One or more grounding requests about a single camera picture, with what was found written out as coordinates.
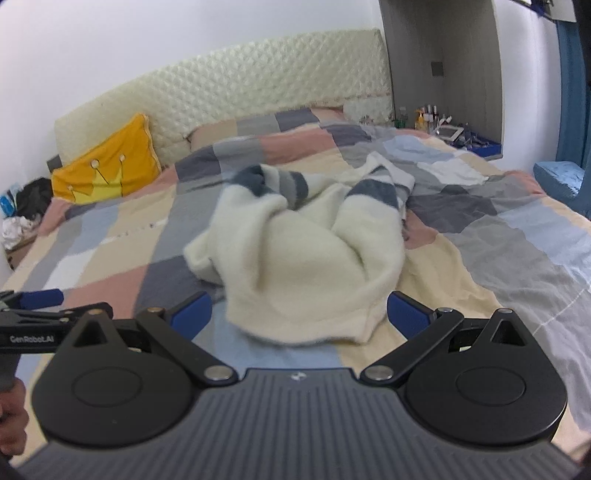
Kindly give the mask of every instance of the finger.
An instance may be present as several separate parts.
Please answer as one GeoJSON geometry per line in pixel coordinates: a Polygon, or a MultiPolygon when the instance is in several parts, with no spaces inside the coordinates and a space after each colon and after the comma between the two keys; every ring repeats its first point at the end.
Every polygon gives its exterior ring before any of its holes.
{"type": "Polygon", "coordinates": [[[0,423],[0,446],[17,441],[29,423],[29,414],[22,410],[18,415],[8,415],[0,423]]]}
{"type": "Polygon", "coordinates": [[[21,379],[16,378],[12,389],[8,392],[0,393],[0,406],[2,406],[2,414],[17,413],[25,404],[25,396],[27,391],[25,384],[21,379]]]}
{"type": "Polygon", "coordinates": [[[21,432],[19,438],[16,441],[6,445],[1,445],[0,452],[2,452],[4,455],[22,455],[22,453],[25,451],[26,445],[27,433],[21,432]]]}

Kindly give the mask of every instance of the metal screw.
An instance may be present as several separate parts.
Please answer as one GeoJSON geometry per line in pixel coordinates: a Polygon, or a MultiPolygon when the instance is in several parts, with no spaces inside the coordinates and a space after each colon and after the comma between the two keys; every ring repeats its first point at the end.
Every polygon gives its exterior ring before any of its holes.
{"type": "Polygon", "coordinates": [[[212,365],[205,369],[205,377],[214,382],[221,382],[232,377],[234,371],[226,365],[212,365]]]}
{"type": "Polygon", "coordinates": [[[394,370],[386,365],[372,365],[365,369],[365,376],[376,382],[384,382],[394,376],[394,370]]]}

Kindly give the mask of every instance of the headboard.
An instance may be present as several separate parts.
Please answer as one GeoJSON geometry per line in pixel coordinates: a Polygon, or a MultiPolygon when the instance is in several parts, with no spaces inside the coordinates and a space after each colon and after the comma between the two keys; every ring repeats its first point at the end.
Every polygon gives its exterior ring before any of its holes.
{"type": "Polygon", "coordinates": [[[390,73],[379,30],[306,33],[224,48],[146,73],[56,120],[64,165],[125,125],[150,118],[164,165],[189,154],[197,126],[302,106],[343,105],[350,118],[388,116],[390,73]]]}

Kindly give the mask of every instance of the checkered bedspread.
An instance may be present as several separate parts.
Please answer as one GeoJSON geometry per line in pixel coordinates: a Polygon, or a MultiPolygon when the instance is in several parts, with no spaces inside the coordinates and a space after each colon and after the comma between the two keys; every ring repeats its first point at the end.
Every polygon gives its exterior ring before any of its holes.
{"type": "Polygon", "coordinates": [[[416,179],[398,288],[466,316],[515,309],[565,380],[579,426],[591,430],[591,223],[547,197],[529,175],[501,173],[414,131],[337,122],[223,140],[124,199],[89,206],[55,200],[5,288],[61,288],[66,306],[107,301],[118,317],[207,290],[214,314],[194,341],[240,373],[343,365],[359,371],[404,341],[387,321],[365,345],[260,342],[226,321],[223,290],[198,281],[182,250],[207,228],[237,170],[267,163],[336,173],[359,167],[373,151],[416,179]]]}

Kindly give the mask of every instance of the blue curtain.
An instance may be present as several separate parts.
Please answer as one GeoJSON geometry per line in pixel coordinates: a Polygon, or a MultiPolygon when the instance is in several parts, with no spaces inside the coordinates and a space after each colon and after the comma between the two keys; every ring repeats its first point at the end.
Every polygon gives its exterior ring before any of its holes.
{"type": "Polygon", "coordinates": [[[569,205],[591,213],[591,91],[587,85],[583,49],[577,24],[556,22],[562,81],[560,136],[556,161],[570,161],[585,170],[579,194],[569,205]]]}

